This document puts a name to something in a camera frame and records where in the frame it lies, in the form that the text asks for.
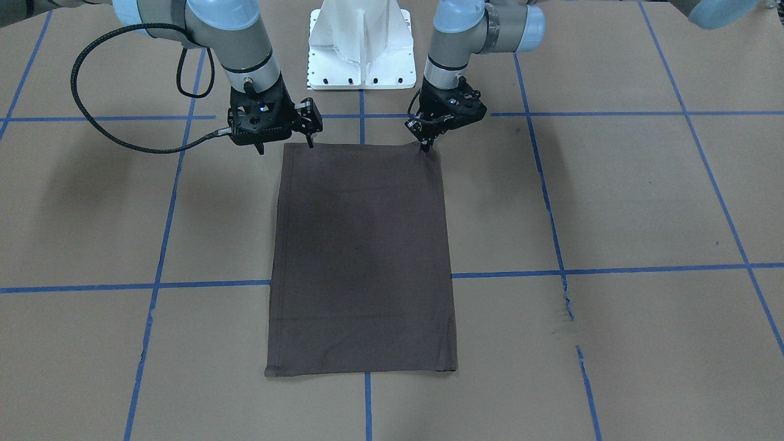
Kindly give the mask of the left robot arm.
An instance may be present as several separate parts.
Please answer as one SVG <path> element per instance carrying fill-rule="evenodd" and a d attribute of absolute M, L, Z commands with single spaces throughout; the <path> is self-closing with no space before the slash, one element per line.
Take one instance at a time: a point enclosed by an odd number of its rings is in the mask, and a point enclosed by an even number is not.
<path fill-rule="evenodd" d="M 481 92 L 465 72 L 473 54 L 520 53 L 538 48 L 546 33 L 534 1 L 440 1 L 422 83 L 405 126 L 428 153 L 440 135 L 480 122 L 487 114 Z"/>

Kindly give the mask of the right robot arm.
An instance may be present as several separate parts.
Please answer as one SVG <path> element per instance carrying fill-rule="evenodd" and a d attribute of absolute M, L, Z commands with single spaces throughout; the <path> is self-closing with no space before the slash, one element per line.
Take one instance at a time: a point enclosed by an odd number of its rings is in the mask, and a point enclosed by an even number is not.
<path fill-rule="evenodd" d="M 140 153 L 174 154 L 201 143 L 228 137 L 238 146 L 252 145 L 259 154 L 272 141 L 303 134 L 309 148 L 323 130 L 323 119 L 313 99 L 294 103 L 256 1 L 110 1 L 121 27 L 98 37 L 78 54 L 71 67 L 71 97 L 86 120 L 117 145 Z M 98 123 L 82 102 L 78 76 L 87 56 L 99 45 L 121 34 L 140 32 L 153 39 L 182 45 L 178 67 L 184 67 L 188 50 L 204 48 L 210 75 L 220 65 L 230 82 L 227 126 L 181 147 L 153 149 L 115 137 Z"/>

